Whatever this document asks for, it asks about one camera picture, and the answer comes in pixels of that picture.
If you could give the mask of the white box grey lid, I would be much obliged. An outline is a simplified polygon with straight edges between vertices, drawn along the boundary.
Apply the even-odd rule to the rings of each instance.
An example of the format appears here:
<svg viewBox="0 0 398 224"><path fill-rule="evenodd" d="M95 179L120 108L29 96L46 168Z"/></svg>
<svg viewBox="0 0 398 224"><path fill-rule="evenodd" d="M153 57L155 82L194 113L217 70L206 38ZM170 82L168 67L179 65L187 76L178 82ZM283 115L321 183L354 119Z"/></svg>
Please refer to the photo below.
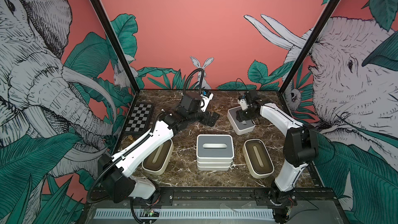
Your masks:
<svg viewBox="0 0 398 224"><path fill-rule="evenodd" d="M197 136L197 161L231 163L235 157L233 139L226 134L200 134Z"/></svg>
<svg viewBox="0 0 398 224"><path fill-rule="evenodd" d="M237 107L234 107L234 108L231 108L228 110L227 117L228 117L230 124L233 127L233 130L235 131L235 133L237 135L243 135L243 134L252 132L256 126L255 123L252 120L239 122L237 120L237 111L238 110L241 110L240 106L237 106Z"/></svg>

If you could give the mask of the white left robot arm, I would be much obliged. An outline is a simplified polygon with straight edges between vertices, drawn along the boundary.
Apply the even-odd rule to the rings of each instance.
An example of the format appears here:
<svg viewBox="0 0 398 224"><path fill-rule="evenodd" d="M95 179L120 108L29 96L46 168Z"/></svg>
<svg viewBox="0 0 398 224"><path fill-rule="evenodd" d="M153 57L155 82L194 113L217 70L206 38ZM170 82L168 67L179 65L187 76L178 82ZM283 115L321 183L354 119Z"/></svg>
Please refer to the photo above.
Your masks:
<svg viewBox="0 0 398 224"><path fill-rule="evenodd" d="M114 203L119 203L127 198L141 198L150 204L156 202L160 195L159 187L148 178L134 177L137 167L188 125L199 122L213 127L219 117L216 112L201 110L186 116L175 110L159 113L151 129L133 144L111 157L100 157L99 176L88 191L87 202L93 204L112 199Z"/></svg>

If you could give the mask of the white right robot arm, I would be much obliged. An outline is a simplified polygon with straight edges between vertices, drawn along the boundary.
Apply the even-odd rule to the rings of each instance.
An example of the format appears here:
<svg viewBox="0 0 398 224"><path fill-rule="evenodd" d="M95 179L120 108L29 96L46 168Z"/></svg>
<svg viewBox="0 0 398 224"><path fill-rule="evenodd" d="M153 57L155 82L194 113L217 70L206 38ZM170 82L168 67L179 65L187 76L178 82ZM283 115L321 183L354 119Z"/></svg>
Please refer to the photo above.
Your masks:
<svg viewBox="0 0 398 224"><path fill-rule="evenodd" d="M317 132L310 124L303 124L269 100L263 99L256 90L246 91L238 97L241 107L237 120L249 121L263 117L285 136L284 164L272 187L277 193L291 192L303 170L318 156Z"/></svg>

